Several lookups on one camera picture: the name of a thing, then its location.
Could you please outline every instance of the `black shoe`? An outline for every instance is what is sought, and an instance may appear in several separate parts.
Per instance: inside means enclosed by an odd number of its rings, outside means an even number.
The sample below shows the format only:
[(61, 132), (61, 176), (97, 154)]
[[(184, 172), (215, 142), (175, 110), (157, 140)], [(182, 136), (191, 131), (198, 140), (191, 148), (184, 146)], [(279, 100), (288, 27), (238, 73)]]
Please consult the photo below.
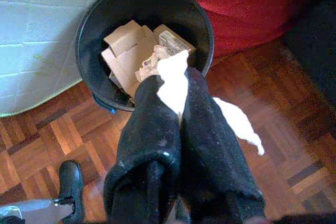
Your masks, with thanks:
[(226, 223), (242, 223), (249, 217), (263, 216), (263, 195), (205, 79), (191, 68), (186, 76), (181, 195), (190, 205), (192, 221), (220, 216)]
[(80, 166), (75, 161), (65, 161), (59, 169), (60, 190), (58, 201), (60, 204), (72, 203), (74, 211), (64, 218), (64, 224), (82, 223), (85, 210), (83, 206), (83, 177)]
[(174, 205), (181, 140), (177, 115), (156, 95), (162, 84), (150, 76), (136, 91), (117, 162), (104, 182), (109, 223), (163, 223)]

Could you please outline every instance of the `red fabric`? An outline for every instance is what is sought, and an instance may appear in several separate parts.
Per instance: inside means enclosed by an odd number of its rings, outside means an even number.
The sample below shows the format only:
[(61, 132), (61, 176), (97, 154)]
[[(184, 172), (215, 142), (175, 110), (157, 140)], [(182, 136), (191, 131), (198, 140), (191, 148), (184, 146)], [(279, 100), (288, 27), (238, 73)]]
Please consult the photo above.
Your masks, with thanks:
[(278, 38), (305, 0), (197, 0), (215, 33), (215, 56), (226, 55)]

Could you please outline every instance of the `parquet floor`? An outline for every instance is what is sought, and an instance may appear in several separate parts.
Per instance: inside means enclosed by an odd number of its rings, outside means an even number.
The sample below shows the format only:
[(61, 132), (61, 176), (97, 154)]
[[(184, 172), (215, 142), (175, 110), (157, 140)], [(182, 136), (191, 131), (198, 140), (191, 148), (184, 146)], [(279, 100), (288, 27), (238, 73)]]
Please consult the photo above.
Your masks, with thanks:
[[(336, 208), (336, 117), (280, 42), (231, 55), (207, 76), (211, 93), (240, 106), (266, 155), (240, 141), (266, 214)], [(21, 115), (0, 120), (0, 205), (58, 195), (58, 168), (82, 166), (86, 220), (105, 219), (104, 176), (130, 114), (98, 107), (83, 83)]]

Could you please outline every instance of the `black trash bin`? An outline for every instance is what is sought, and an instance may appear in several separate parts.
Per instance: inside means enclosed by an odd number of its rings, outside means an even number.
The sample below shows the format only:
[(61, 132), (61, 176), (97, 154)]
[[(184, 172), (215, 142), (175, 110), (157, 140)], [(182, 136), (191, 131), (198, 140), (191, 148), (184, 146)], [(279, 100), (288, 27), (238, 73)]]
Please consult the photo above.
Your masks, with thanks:
[(101, 52), (108, 44), (104, 37), (134, 19), (154, 30), (165, 24), (196, 47), (189, 65), (205, 76), (209, 70), (214, 36), (211, 24), (195, 0), (98, 0), (86, 13), (79, 26), (76, 59), (80, 75), (95, 100), (111, 112), (133, 111), (130, 96), (120, 90), (108, 75), (110, 70)]

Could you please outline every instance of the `white mattress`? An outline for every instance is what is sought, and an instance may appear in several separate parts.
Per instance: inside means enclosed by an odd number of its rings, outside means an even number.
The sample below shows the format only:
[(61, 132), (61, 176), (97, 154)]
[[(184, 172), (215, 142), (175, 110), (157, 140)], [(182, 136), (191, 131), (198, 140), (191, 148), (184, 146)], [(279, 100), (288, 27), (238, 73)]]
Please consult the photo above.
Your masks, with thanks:
[(74, 38), (95, 0), (0, 0), (0, 117), (81, 81)]

